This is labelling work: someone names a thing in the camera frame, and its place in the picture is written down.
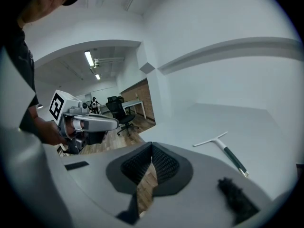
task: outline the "office chair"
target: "office chair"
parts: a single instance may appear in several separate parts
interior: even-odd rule
[[[124,98],[121,96],[117,97],[117,100],[120,100],[122,103],[124,103]]]
[[[106,106],[112,113],[113,117],[119,121],[119,124],[124,125],[121,126],[121,130],[117,133],[118,136],[119,133],[123,130],[127,130],[128,136],[130,136],[129,128],[139,129],[139,127],[133,126],[133,123],[130,123],[130,121],[134,119],[135,115],[126,115],[122,106],[122,102],[120,100],[108,102],[106,103]]]
[[[115,101],[115,100],[117,100],[117,96],[108,97],[108,102],[112,102],[112,101]]]

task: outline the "man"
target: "man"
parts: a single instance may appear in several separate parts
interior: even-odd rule
[[[33,55],[25,43],[25,34],[22,28],[27,23],[45,17],[59,6],[71,5],[76,1],[77,0],[32,0],[23,10],[17,21],[10,25],[10,31],[5,36],[6,50],[19,73],[34,91],[34,60]],[[35,96],[22,119],[20,128],[35,134],[43,143],[51,145],[65,143],[66,141],[59,134],[55,122],[45,122],[42,118],[38,117],[36,110],[37,104],[38,99],[37,96]],[[72,122],[66,124],[68,134],[72,134],[74,132]]]
[[[95,97],[93,97],[93,100],[91,101],[91,107],[92,107],[92,110],[95,114],[99,114],[99,111],[98,111],[98,105],[99,102],[96,100]]]

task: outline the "fluorescent light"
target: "fluorescent light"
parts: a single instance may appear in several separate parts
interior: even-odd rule
[[[90,66],[94,66],[90,51],[85,51],[86,59]]]

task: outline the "white desk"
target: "white desk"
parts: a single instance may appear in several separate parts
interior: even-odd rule
[[[214,143],[192,147],[224,132],[220,138],[249,172],[249,179],[275,199],[297,180],[292,148],[266,110],[211,104],[194,104],[139,136],[213,156],[236,167]]]
[[[99,109],[99,112],[100,112],[101,115],[104,112],[108,112],[109,111],[109,109],[108,109],[108,107],[106,105],[101,105],[101,106],[98,107],[98,109]]]
[[[122,103],[124,112],[125,112],[125,109],[126,109],[126,108],[128,108],[128,107],[130,107],[130,106],[134,106],[134,111],[135,111],[135,114],[136,114],[136,113],[137,113],[137,112],[136,112],[136,108],[135,108],[135,105],[136,105],[136,104],[141,104],[141,105],[142,105],[143,116],[144,116],[144,118],[147,118],[147,117],[146,117],[146,112],[144,111],[144,107],[143,107],[143,101],[127,101],[127,102]]]

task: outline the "robotic hand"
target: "robotic hand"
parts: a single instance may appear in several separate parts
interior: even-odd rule
[[[58,131],[66,139],[69,150],[65,153],[79,154],[88,140],[95,138],[109,130],[118,127],[119,122],[103,115],[89,112],[85,102],[78,100],[69,93],[56,90],[49,108],[54,122],[58,126]],[[72,135],[67,133],[67,121],[72,121],[75,131]]]

